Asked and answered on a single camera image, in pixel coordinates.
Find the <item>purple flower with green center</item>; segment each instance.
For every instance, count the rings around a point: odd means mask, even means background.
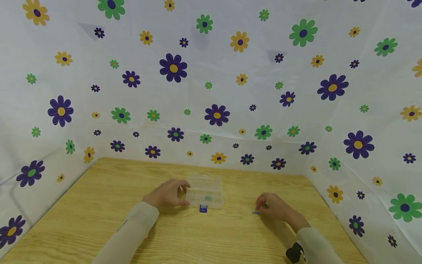
[[[26,184],[32,186],[34,185],[35,180],[41,179],[41,172],[45,170],[43,163],[43,161],[32,161],[29,166],[23,166],[21,168],[22,173],[16,177],[16,181],[21,182],[21,187],[25,187]]]

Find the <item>table surface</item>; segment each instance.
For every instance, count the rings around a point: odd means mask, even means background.
[[[367,264],[305,177],[112,158],[97,160],[0,263],[91,263],[144,194],[190,172],[221,175],[223,208],[160,209],[132,263],[290,263],[290,227],[252,214],[257,197],[274,192],[325,235],[344,263]]]

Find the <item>green flower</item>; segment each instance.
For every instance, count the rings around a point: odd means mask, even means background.
[[[289,136],[295,137],[297,134],[299,134],[299,127],[298,126],[292,126],[291,128],[289,128],[289,132],[287,132],[287,134]]]
[[[261,125],[261,128],[257,128],[257,132],[255,133],[255,136],[258,137],[258,140],[266,140],[267,137],[271,136],[271,132],[273,130],[270,128],[269,125],[265,126],[265,125]]]
[[[421,218],[422,213],[418,210],[422,209],[421,203],[415,203],[415,197],[413,195],[408,195],[407,198],[404,197],[402,193],[397,195],[397,199],[391,199],[391,206],[388,208],[390,212],[395,213],[393,218],[399,220],[403,217],[403,220],[408,223],[412,221],[412,218]]]
[[[200,33],[204,33],[208,34],[208,30],[211,31],[212,30],[212,20],[210,20],[210,16],[204,16],[201,15],[200,18],[198,18],[196,20],[196,22],[198,23],[196,25],[196,28],[199,29]]]
[[[210,135],[203,134],[199,137],[199,140],[202,142],[202,144],[208,144],[209,142],[211,142],[211,138],[212,137],[210,137]]]
[[[41,130],[39,128],[37,128],[37,127],[34,127],[32,129],[32,132],[31,133],[32,133],[32,136],[34,136],[36,138],[38,138],[39,136],[41,136]]]
[[[270,13],[268,12],[268,10],[263,9],[262,12],[260,12],[261,21],[267,20],[269,16],[270,16]]]
[[[366,104],[364,104],[363,106],[360,107],[360,111],[362,113],[366,113],[369,110],[369,106],[367,106]]]
[[[123,124],[127,124],[128,121],[130,121],[130,113],[126,112],[125,108],[115,108],[115,111],[111,111],[112,115],[113,115],[113,119],[117,120],[117,122],[120,124],[121,122],[123,122]]]
[[[330,164],[330,168],[332,168],[334,171],[338,171],[338,169],[341,167],[340,161],[336,158],[331,158],[328,163]]]
[[[75,151],[75,144],[73,143],[73,140],[68,139],[66,142],[66,150],[68,151],[67,154],[73,154]]]
[[[126,11],[122,7],[124,0],[98,0],[98,9],[105,10],[105,17],[110,19],[114,16],[115,20],[120,20],[120,14],[124,15]]]
[[[311,20],[306,24],[306,19],[302,19],[299,25],[294,25],[292,27],[293,33],[289,36],[290,39],[294,39],[293,45],[297,46],[300,43],[300,46],[304,47],[306,46],[307,41],[313,42],[313,34],[318,31],[317,27],[313,27],[314,25],[314,20]]]
[[[113,67],[113,69],[117,69],[119,67],[119,63],[116,60],[111,60],[110,66]]]
[[[377,46],[373,51],[377,52],[377,56],[381,55],[383,57],[387,56],[389,53],[393,53],[394,52],[394,48],[397,47],[398,43],[395,42],[395,38],[389,39],[386,38],[384,39],[383,42],[378,42]]]
[[[32,73],[27,75],[27,81],[30,84],[34,84],[37,81],[37,78],[35,78],[35,75],[33,75]]]

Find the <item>yellow flower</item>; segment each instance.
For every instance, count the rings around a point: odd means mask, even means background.
[[[415,71],[415,77],[422,76],[422,59],[418,60],[418,66],[412,68],[412,71]]]
[[[145,32],[145,30],[142,31],[141,34],[139,34],[139,36],[141,37],[141,41],[143,42],[144,45],[148,44],[151,45],[152,43],[152,35],[149,34],[149,31]]]
[[[70,63],[73,62],[73,60],[71,59],[71,55],[67,54],[67,52],[58,52],[56,55],[56,59],[57,59],[57,63],[60,63],[62,66],[67,65],[69,66]]]
[[[410,107],[403,107],[403,111],[400,112],[403,116],[403,119],[407,119],[407,121],[418,120],[419,116],[422,115],[421,108],[410,106]]]
[[[166,0],[164,2],[164,6],[165,6],[165,8],[167,8],[167,11],[173,11],[173,9],[174,9],[174,2],[173,2],[173,0]]]
[[[356,37],[357,35],[359,35],[360,32],[360,28],[359,27],[353,27],[350,32],[349,32],[349,36],[350,37]]]
[[[312,67],[318,68],[320,65],[323,64],[324,60],[325,59],[322,57],[322,55],[321,56],[317,55],[317,56],[313,57],[312,61],[311,61]]]
[[[239,86],[244,85],[248,82],[248,76],[246,76],[246,74],[241,73],[239,76],[237,76],[236,82]]]
[[[330,188],[327,189],[328,198],[331,199],[333,203],[339,204],[343,200],[343,191],[339,190],[337,186],[330,185]]]
[[[46,21],[50,20],[50,17],[46,14],[47,9],[40,5],[40,1],[38,0],[27,0],[27,4],[22,5],[23,9],[27,12],[26,16],[28,19],[32,19],[34,24],[38,26],[40,23],[41,25],[45,26]]]
[[[94,148],[87,147],[87,149],[85,150],[84,163],[90,163],[94,159],[94,154]]]
[[[372,179],[372,182],[376,185],[376,186],[381,186],[382,185],[382,179],[380,179],[379,177],[374,177]]]
[[[230,47],[234,47],[234,51],[240,51],[243,52],[243,49],[248,48],[248,42],[249,38],[246,37],[246,32],[243,32],[242,34],[240,31],[236,33],[236,36],[232,36],[232,42],[230,43]]]

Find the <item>purple flower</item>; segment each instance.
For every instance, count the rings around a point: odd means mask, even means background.
[[[111,145],[111,149],[116,151],[116,152],[122,152],[123,150],[125,150],[124,144],[119,140],[113,140],[113,142],[110,143]]]
[[[147,149],[145,149],[145,155],[149,155],[150,158],[157,158],[157,156],[160,156],[160,151],[157,149],[157,146],[148,146]]]
[[[334,101],[336,96],[344,95],[344,88],[349,86],[348,82],[344,82],[346,79],[345,75],[341,75],[337,79],[337,75],[332,74],[330,80],[323,80],[321,82],[322,87],[318,89],[317,93],[322,94],[321,99],[325,100],[330,97],[330,101]]]
[[[361,221],[362,218],[359,216],[353,216],[353,218],[349,218],[349,227],[353,230],[353,233],[355,235],[358,235],[360,237],[363,237],[363,234],[365,233],[365,230],[363,230],[363,222]]]
[[[138,87],[138,84],[141,84],[139,81],[139,75],[136,75],[134,71],[126,71],[126,74],[122,75],[123,83],[127,84],[129,87]]]
[[[183,139],[184,132],[180,130],[180,128],[171,128],[171,130],[167,131],[168,135],[167,137],[171,139],[171,141],[177,141],[180,142],[181,139]]]
[[[215,123],[217,123],[217,126],[222,126],[223,122],[227,123],[229,121],[227,117],[230,115],[229,111],[224,110],[226,110],[225,106],[220,106],[220,108],[218,108],[218,105],[213,104],[212,108],[205,109],[205,113],[208,115],[204,118],[205,120],[210,121],[210,125],[215,125]]]
[[[22,216],[19,215],[15,218],[9,219],[9,225],[0,228],[0,248],[3,248],[6,243],[11,245],[16,241],[16,237],[20,236],[23,232],[22,227],[26,223],[22,220]]]
[[[286,107],[290,107],[290,104],[292,104],[294,102],[294,98],[295,98],[295,92],[290,93],[289,91],[286,92],[285,95],[281,95],[281,100],[280,103],[283,103],[283,106]]]
[[[57,97],[57,101],[54,99],[50,100],[50,105],[53,108],[50,108],[47,113],[49,116],[53,117],[53,124],[57,125],[60,123],[61,127],[65,126],[65,121],[70,123],[72,122],[72,118],[70,117],[73,114],[73,108],[70,106],[70,100],[67,99],[64,101],[63,96],[59,95]]]
[[[21,182],[21,187],[25,187],[26,184],[32,186],[35,183],[35,180],[41,179],[41,172],[45,170],[43,166],[43,161],[37,163],[37,161],[32,161],[28,166],[23,166],[21,168],[21,174],[16,177],[16,181]]]
[[[161,75],[167,74],[167,81],[173,81],[173,78],[176,82],[180,82],[181,78],[186,78],[187,73],[184,71],[187,69],[186,63],[181,63],[182,57],[180,55],[176,55],[173,59],[173,55],[167,53],[165,56],[167,60],[160,60],[160,65],[164,68],[161,68],[160,73]]]
[[[369,157],[368,151],[375,149],[374,145],[368,144],[372,141],[371,136],[363,136],[362,131],[357,131],[356,135],[350,132],[348,135],[349,139],[345,139],[343,143],[348,146],[346,148],[347,153],[353,152],[353,158],[358,159],[362,155],[363,158]]]

